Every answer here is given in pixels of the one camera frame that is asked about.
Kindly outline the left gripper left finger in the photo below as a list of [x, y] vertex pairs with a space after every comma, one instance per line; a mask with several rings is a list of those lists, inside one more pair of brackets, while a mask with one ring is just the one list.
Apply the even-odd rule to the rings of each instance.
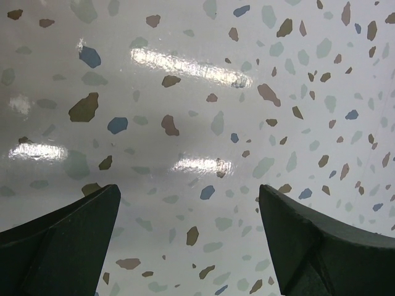
[[1, 233], [1, 295], [94, 295], [119, 210], [107, 185]]

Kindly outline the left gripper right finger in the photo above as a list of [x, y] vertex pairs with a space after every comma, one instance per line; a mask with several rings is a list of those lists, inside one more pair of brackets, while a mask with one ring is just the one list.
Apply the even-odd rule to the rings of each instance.
[[394, 238], [353, 227], [269, 185], [259, 208], [282, 295], [394, 295]]

